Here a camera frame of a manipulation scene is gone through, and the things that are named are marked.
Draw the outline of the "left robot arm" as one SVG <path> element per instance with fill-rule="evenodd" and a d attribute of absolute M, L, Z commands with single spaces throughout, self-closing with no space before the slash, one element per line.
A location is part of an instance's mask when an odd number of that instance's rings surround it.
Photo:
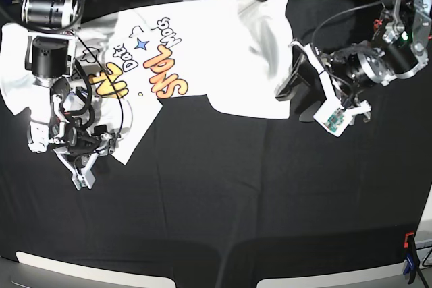
<path fill-rule="evenodd" d="M 382 10 L 374 22 L 370 40 L 323 52 L 318 33 L 338 18 L 368 7 L 380 5 Z M 336 131 L 354 123 L 357 116 L 371 118 L 372 106 L 360 99 L 360 94 L 375 85 L 387 86 L 397 79 L 408 79 L 427 67 L 427 45 L 431 40 L 431 0 L 377 0 L 358 6 L 320 23 L 308 44 L 295 39 L 290 43 L 300 51 L 292 75 L 276 92 L 279 101 L 294 97 L 301 85 L 314 85 L 302 73 L 300 66 L 309 63 L 324 94 L 313 121 Z"/>

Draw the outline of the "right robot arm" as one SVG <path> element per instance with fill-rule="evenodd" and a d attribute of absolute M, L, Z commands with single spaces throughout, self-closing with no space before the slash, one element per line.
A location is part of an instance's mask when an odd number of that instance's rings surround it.
<path fill-rule="evenodd" d="M 92 85 L 76 59 L 83 13 L 84 0 L 22 0 L 24 67 L 33 78 L 28 146 L 68 162 L 110 155 L 118 139 L 96 124 Z"/>

